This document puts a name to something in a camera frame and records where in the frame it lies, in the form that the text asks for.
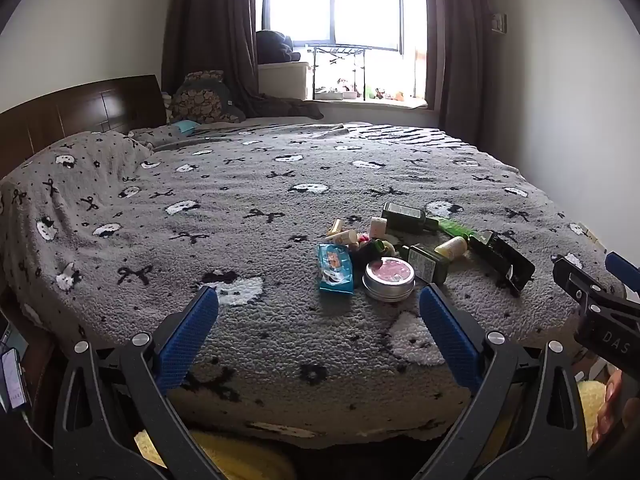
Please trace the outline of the person right hand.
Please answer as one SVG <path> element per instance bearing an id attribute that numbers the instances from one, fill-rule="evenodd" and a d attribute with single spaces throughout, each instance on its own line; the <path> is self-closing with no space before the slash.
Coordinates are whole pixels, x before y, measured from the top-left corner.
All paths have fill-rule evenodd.
<path id="1" fill-rule="evenodd" d="M 606 384 L 605 401 L 597 414 L 596 426 L 592 430 L 592 443 L 598 443 L 614 427 L 616 422 L 615 408 L 624 385 L 623 372 L 616 370 Z M 639 399 L 629 399 L 623 409 L 622 422 L 628 427 L 639 417 Z"/>

